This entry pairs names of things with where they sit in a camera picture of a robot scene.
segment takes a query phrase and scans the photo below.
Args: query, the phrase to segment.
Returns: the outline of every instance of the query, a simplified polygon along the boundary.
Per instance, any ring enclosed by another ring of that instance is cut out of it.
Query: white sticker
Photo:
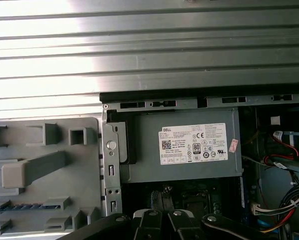
[[[271,125],[281,125],[281,117],[280,116],[271,116],[270,124]]]
[[[158,138],[161,165],[228,159],[225,123],[166,126]]]
[[[273,137],[279,141],[282,141],[283,132],[282,131],[275,131],[273,133]]]
[[[288,169],[286,166],[284,166],[280,162],[275,161],[275,162],[273,162],[273,164],[280,169]]]
[[[238,140],[236,140],[236,139],[232,139],[231,140],[231,143],[230,143],[230,146],[229,146],[229,152],[230,153],[235,153],[236,152],[236,148],[238,147],[238,144],[239,144],[239,141]]]

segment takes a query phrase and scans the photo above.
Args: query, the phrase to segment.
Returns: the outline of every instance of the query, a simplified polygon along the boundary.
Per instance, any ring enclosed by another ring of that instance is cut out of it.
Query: wire
[[[244,142],[244,143],[242,144],[242,146],[247,145],[247,144],[250,144],[251,142],[253,142],[253,141],[258,137],[259,133],[260,133],[260,130],[257,130],[257,131],[254,133],[254,135],[253,135],[249,140],[247,140],[246,142]]]
[[[279,223],[276,226],[266,229],[266,230],[263,230],[261,232],[265,234],[265,233],[269,233],[269,232],[274,231],[275,229],[280,228],[287,222],[287,220],[293,215],[294,212],[295,212],[295,208],[293,208],[281,221],[279,221]]]
[[[288,206],[285,206],[285,207],[282,207],[282,208],[278,208],[278,209],[262,209],[260,207],[256,207],[255,209],[259,212],[274,212],[274,211],[281,211],[281,210],[286,210],[286,209],[289,209],[289,208],[294,208],[295,205],[297,205],[299,203],[299,198],[294,201],[294,203],[291,203],[290,205]]]
[[[295,172],[293,172],[292,170],[288,170],[288,171],[289,171],[289,174],[290,174],[290,177],[291,177],[291,180],[293,181],[293,183],[296,183],[299,185],[299,178],[295,174]]]
[[[241,157],[242,157],[243,159],[247,159],[247,160],[250,160],[250,161],[252,161],[252,162],[254,162],[254,163],[257,163],[257,164],[259,164],[259,165],[266,166],[264,163],[261,163],[261,162],[259,162],[259,161],[256,161],[256,160],[254,160],[253,158],[251,158],[251,157],[249,157],[249,156],[242,155]]]
[[[258,179],[257,181],[257,185],[258,185],[258,189],[259,189],[259,193],[260,193],[260,196],[261,198],[263,199],[263,203],[265,205],[265,207],[267,207],[269,209],[269,205],[268,203],[266,202],[266,199],[265,199],[265,196],[263,194],[263,191],[262,191],[262,188],[261,188],[261,185],[260,185],[260,178]],[[275,217],[271,216],[271,219],[273,220],[274,224],[276,224],[276,220],[275,220]]]
[[[280,209],[280,210],[274,210],[274,211],[259,211],[257,209],[257,215],[263,215],[263,216],[276,216],[276,215],[283,215],[291,211],[292,209],[295,209],[299,206],[299,201],[295,204],[295,206],[290,206],[286,209]]]
[[[275,166],[274,164],[273,165],[270,165],[268,160],[271,159],[272,157],[278,157],[278,158],[282,158],[282,159],[288,159],[288,160],[294,160],[294,157],[293,156],[286,156],[286,155],[281,155],[281,154],[270,154],[270,155],[267,155],[267,156],[264,156],[263,158],[263,162],[266,166]]]
[[[299,157],[299,151],[298,151],[295,147],[293,147],[293,146],[291,146],[291,145],[288,145],[288,144],[286,144],[286,143],[284,143],[284,142],[278,140],[278,139],[277,139],[276,137],[274,137],[272,134],[270,135],[270,137],[271,137],[271,139],[273,139],[275,142],[277,142],[277,143],[279,143],[279,144],[282,144],[282,145],[284,145],[285,147],[288,147],[288,148],[290,148],[290,149],[293,149],[293,150],[296,152],[296,156]]]
[[[292,199],[296,199],[299,198],[299,184],[292,187],[287,194],[284,196],[284,198],[282,199],[279,207],[283,207],[284,205],[286,205],[290,200]],[[279,230],[279,238],[280,239],[292,239],[292,234],[291,234],[291,229],[288,227],[283,227],[282,229]]]

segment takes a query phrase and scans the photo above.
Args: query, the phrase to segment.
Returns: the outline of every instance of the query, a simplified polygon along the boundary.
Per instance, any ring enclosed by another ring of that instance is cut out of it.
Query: metal surface
[[[295,132],[295,131],[284,131],[283,134],[290,135],[290,136],[299,136],[299,132]]]
[[[207,217],[207,220],[210,222],[215,222],[217,219],[214,216],[209,216],[209,217]]]
[[[100,113],[102,92],[295,80],[299,0],[0,0],[0,119]]]
[[[107,147],[108,142],[119,142],[118,133],[115,128],[107,123],[107,111],[104,110],[102,114],[102,152],[103,158],[103,182],[102,189],[105,190],[105,216],[116,213],[122,213],[122,191],[120,180],[120,146],[114,149]]]
[[[158,214],[157,211],[152,211],[149,213],[150,216],[156,216],[157,214]]]
[[[173,214],[175,216],[180,216],[180,215],[182,215],[182,212],[181,211],[174,211]]]
[[[292,161],[283,158],[275,158],[275,162],[282,164],[282,168],[287,168],[289,170],[299,173],[299,161]]]

